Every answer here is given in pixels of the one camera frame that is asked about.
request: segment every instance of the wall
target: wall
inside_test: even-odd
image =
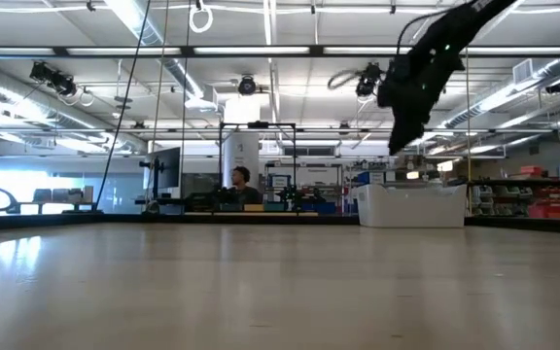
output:
[[[548,170],[550,176],[558,176],[557,169],[560,164],[560,144],[558,142],[541,142],[540,153],[529,156],[529,144],[508,152],[507,159],[476,161],[472,167],[472,177],[489,176],[501,177],[501,168],[507,174],[518,174],[524,165],[536,165]]]

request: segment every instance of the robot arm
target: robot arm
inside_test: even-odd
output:
[[[391,59],[383,81],[379,77],[384,72],[373,72],[371,65],[362,73],[356,92],[365,96],[377,87],[377,105],[393,109],[395,125],[388,145],[391,155],[423,135],[424,125],[446,82],[454,71],[465,70],[460,51],[489,20],[515,1],[473,0],[447,10],[408,54],[397,54]]]

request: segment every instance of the man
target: man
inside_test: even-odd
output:
[[[262,204],[263,197],[255,188],[246,184],[250,182],[250,170],[245,166],[237,166],[232,170],[232,185],[230,191],[238,198],[238,203],[243,204]]]

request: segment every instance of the ceiling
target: ceiling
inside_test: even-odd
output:
[[[75,10],[52,13],[28,13],[48,8],[84,7],[87,1],[79,0],[0,0],[0,9],[24,13],[0,13],[0,46],[134,46],[135,36],[105,3],[94,0],[99,9],[96,12]],[[188,5],[189,1],[169,1],[170,6]],[[224,6],[213,10],[214,21],[204,33],[188,30],[187,9],[168,11],[167,35],[170,45],[213,46],[213,45],[256,45],[267,44],[265,39],[264,16],[262,13],[237,11],[263,10],[263,0],[207,0],[205,5]],[[272,45],[394,45],[403,26],[416,14],[406,12],[421,9],[445,9],[459,1],[452,0],[398,0],[398,11],[394,15],[377,10],[388,8],[389,2],[380,0],[314,0],[318,9],[337,9],[340,13],[320,11],[316,15],[307,13],[287,14],[290,10],[308,10],[310,0],[277,0],[274,35]],[[160,8],[166,1],[153,0],[152,18],[159,23],[159,31],[164,29],[166,12]],[[348,11],[370,9],[373,13],[355,14]],[[204,15],[196,15],[198,25],[204,24]],[[407,31],[404,45],[415,43],[424,27],[418,22]],[[527,0],[520,2],[514,12],[499,17],[479,33],[474,45],[559,45],[560,46],[560,1]],[[468,61],[468,72],[454,74],[447,84],[447,92],[432,113],[430,126],[437,126],[448,117],[448,112],[467,103],[466,92],[476,96],[511,76],[512,67],[521,58],[472,58]],[[45,60],[51,67],[75,77],[75,82],[86,87],[95,96],[89,107],[76,105],[75,108],[102,120],[116,124],[112,116],[117,94],[124,95],[132,60],[122,61],[120,88],[119,62],[115,59],[73,59],[55,58]],[[356,127],[391,126],[392,113],[369,103],[364,106],[354,93],[354,86],[329,91],[327,83],[334,73],[347,69],[363,69],[367,63],[377,61],[386,67],[388,59],[378,58],[274,58],[278,72],[279,111],[277,120],[283,123],[298,123],[306,126],[338,126],[341,121],[352,122]],[[0,71],[28,85],[35,87],[29,78],[33,61],[29,59],[0,59]],[[200,84],[214,86],[225,93],[226,99],[235,92],[232,85],[244,74],[254,75],[257,83],[270,86],[270,67],[266,58],[190,58],[185,60],[189,74]],[[159,65],[154,59],[140,59],[133,72],[133,86],[130,96],[133,102],[126,111],[123,125],[129,127],[134,122],[152,125],[158,105],[158,125],[177,127],[205,127],[217,125],[216,113],[199,112],[184,108],[182,90],[173,78],[163,74],[160,87]],[[55,94],[47,87],[37,89]],[[271,121],[272,114],[268,97],[263,96],[262,118]],[[538,105],[537,96],[522,96],[508,108],[498,113],[516,117]],[[483,121],[486,126],[490,121]],[[151,135],[140,135],[148,139]],[[175,138],[173,134],[158,135],[159,138]]]

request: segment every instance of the security camera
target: security camera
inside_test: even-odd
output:
[[[243,76],[237,90],[244,96],[253,95],[257,91],[257,84],[254,82],[254,77],[250,75]]]

